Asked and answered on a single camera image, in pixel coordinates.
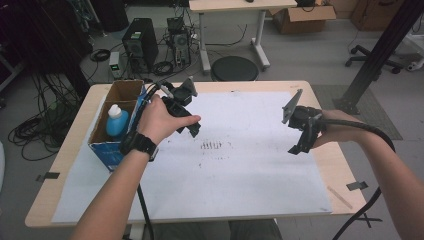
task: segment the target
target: black office chair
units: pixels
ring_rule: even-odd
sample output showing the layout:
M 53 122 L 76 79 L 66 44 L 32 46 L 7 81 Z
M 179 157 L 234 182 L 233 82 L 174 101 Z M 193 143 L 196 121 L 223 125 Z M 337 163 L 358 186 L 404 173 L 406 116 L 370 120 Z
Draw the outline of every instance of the black office chair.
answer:
M 350 57 L 349 60 L 347 60 L 347 62 L 345 63 L 346 67 L 350 67 L 352 65 L 353 61 L 365 61 L 365 60 L 367 60 L 368 56 L 371 54 L 370 51 L 368 51 L 367 49 L 365 49 L 364 47 L 362 47 L 360 45 L 356 45 L 356 47 L 352 48 L 350 50 L 350 53 L 356 54 L 358 51 L 363 53 L 365 56 Z M 404 68 L 404 66 L 402 64 L 397 63 L 397 62 L 393 62 L 391 60 L 387 60 L 384 64 L 386 64 L 387 66 L 393 67 L 392 71 L 391 71 L 393 74 L 400 73 L 400 70 L 402 70 Z

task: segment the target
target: smartwatch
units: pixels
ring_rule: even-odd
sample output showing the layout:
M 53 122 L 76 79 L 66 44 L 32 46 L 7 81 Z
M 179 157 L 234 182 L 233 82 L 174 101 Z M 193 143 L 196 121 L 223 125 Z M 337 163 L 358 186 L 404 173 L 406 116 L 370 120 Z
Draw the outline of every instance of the smartwatch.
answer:
M 143 134 L 132 130 L 125 134 L 119 145 L 119 151 L 122 155 L 127 155 L 131 150 L 136 149 L 140 152 L 145 152 L 150 155 L 150 162 L 155 159 L 157 146 L 152 140 Z

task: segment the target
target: blue bottle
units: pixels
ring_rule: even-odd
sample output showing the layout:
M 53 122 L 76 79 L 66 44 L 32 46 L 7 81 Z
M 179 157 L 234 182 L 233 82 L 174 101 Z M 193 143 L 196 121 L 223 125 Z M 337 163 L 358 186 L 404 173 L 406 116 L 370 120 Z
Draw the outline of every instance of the blue bottle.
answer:
M 121 110 L 117 104 L 110 107 L 109 118 L 106 123 L 106 133 L 113 138 L 114 141 L 121 141 L 121 138 L 127 132 L 129 116 L 128 112 Z

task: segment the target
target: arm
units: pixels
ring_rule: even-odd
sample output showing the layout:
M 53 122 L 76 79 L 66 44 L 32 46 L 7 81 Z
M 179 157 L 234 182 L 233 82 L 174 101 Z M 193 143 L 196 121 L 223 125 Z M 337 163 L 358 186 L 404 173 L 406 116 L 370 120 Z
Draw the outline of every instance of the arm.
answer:
M 323 111 L 324 118 L 358 121 L 341 111 Z M 354 141 L 365 152 L 380 185 L 393 223 L 402 239 L 424 239 L 424 184 L 379 136 L 345 126 L 327 126 L 314 147 Z
M 143 112 L 137 130 L 159 145 L 178 128 L 199 120 L 199 116 L 172 117 L 160 97 L 154 95 Z M 84 212 L 71 239 L 122 239 L 148 160 L 148 154 L 136 150 L 124 157 Z

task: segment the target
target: table leg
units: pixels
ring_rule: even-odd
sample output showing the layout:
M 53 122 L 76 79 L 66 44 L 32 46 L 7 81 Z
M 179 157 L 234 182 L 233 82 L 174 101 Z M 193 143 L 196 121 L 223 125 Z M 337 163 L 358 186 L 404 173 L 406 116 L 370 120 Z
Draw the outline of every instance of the table leg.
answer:
M 200 60 L 202 61 L 203 73 L 207 74 L 211 71 L 208 52 L 206 51 L 205 43 L 205 27 L 203 26 L 204 13 L 199 13 L 199 28 L 200 28 Z
M 265 71 L 266 68 L 269 68 L 271 66 L 261 46 L 262 31 L 264 29 L 264 22 L 265 22 L 265 14 L 266 14 L 266 10 L 261 10 L 259 12 L 258 29 L 256 31 L 256 38 L 252 38 L 252 45 L 254 46 L 255 51 L 258 54 L 259 59 L 261 60 L 262 71 Z

